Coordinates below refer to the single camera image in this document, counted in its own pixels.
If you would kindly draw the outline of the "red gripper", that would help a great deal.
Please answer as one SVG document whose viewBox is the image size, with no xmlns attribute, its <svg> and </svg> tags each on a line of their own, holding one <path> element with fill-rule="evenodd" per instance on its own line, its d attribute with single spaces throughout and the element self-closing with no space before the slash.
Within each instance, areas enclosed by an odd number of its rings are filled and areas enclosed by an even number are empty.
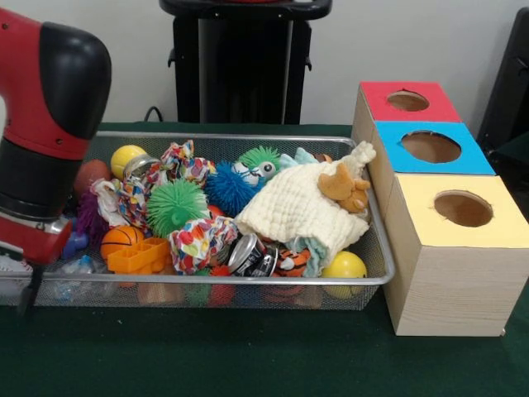
<svg viewBox="0 0 529 397">
<path fill-rule="evenodd" d="M 72 231 L 71 220 L 61 216 L 52 222 L 1 216 L 1 254 L 33 264 L 31 280 L 21 292 L 17 314 L 26 315 L 34 306 L 44 267 L 55 262 Z"/>
</svg>

